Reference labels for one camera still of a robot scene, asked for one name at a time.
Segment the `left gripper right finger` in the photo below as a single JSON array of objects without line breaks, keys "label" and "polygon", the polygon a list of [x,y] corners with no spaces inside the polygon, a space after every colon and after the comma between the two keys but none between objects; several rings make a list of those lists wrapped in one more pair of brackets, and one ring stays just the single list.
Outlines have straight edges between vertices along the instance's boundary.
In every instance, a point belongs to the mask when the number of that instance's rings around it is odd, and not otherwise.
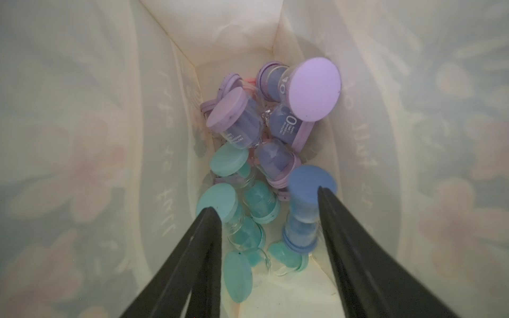
[{"label": "left gripper right finger", "polygon": [[328,188],[319,216],[346,317],[456,317],[368,234]]}]

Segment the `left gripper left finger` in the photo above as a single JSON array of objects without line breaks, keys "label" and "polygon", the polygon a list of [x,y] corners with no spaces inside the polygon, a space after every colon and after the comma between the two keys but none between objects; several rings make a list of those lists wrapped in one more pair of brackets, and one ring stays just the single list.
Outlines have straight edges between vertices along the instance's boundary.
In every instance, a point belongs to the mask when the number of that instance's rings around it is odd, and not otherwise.
[{"label": "left gripper left finger", "polygon": [[123,317],[219,317],[222,223],[203,209]]}]

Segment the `green hourglass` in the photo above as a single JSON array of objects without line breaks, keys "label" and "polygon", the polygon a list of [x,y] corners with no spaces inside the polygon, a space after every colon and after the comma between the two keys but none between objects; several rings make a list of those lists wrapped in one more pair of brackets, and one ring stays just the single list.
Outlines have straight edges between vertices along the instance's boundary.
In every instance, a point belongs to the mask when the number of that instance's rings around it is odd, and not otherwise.
[{"label": "green hourglass", "polygon": [[280,214],[281,204],[266,182],[257,178],[249,151],[230,143],[221,146],[209,163],[216,180],[233,186],[240,192],[244,205],[258,224],[274,221]]},{"label": "green hourglass", "polygon": [[284,241],[244,251],[231,250],[222,264],[222,277],[229,297],[235,303],[248,299],[253,290],[273,276],[285,276],[307,269],[309,255],[291,250]]},{"label": "green hourglass", "polygon": [[198,200],[196,215],[209,207],[215,209],[225,237],[236,249],[262,249],[265,246],[265,230],[248,216],[233,186],[216,184],[207,189]]}]

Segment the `blue hourglass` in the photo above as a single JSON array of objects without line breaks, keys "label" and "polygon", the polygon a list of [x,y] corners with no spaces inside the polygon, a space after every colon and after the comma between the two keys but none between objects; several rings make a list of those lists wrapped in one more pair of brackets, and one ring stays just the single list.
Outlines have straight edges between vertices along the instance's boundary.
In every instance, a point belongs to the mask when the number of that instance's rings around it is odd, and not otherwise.
[{"label": "blue hourglass", "polygon": [[318,166],[300,166],[288,177],[289,212],[282,238],[295,253],[309,254],[318,243],[319,188],[337,192],[337,182],[333,176]]}]

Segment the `cream canvas tote bag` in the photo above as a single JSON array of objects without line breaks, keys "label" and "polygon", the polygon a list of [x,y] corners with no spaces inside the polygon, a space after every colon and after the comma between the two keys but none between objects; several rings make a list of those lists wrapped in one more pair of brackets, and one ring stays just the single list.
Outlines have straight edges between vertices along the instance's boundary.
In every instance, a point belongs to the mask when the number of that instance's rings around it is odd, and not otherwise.
[{"label": "cream canvas tote bag", "polygon": [[201,104],[319,56],[302,162],[458,316],[507,317],[507,1],[2,1],[1,316],[120,317],[213,184]]}]

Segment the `purple hourglass top cluster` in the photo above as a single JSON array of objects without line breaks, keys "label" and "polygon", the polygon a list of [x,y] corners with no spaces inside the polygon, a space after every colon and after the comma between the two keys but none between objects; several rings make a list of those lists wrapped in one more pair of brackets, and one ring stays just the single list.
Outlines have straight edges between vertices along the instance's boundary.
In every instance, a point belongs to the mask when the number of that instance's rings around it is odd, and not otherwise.
[{"label": "purple hourglass top cluster", "polygon": [[265,126],[254,103],[242,87],[232,89],[210,113],[206,127],[220,134],[238,149],[253,148],[261,143]]}]

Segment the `purple hourglass bottom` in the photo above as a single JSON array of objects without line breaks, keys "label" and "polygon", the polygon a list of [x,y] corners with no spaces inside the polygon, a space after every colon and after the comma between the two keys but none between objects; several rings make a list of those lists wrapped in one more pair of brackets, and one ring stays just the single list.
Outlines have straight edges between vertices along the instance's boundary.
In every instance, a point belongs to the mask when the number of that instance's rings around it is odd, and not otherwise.
[{"label": "purple hourglass bottom", "polygon": [[217,97],[215,99],[211,99],[208,101],[205,101],[200,105],[200,111],[205,119],[209,117],[213,109],[216,107],[216,105],[234,88],[236,87],[243,87],[243,79],[240,75],[236,73],[230,73],[226,75],[223,80],[221,81],[221,84],[219,86],[219,89],[217,90]]}]

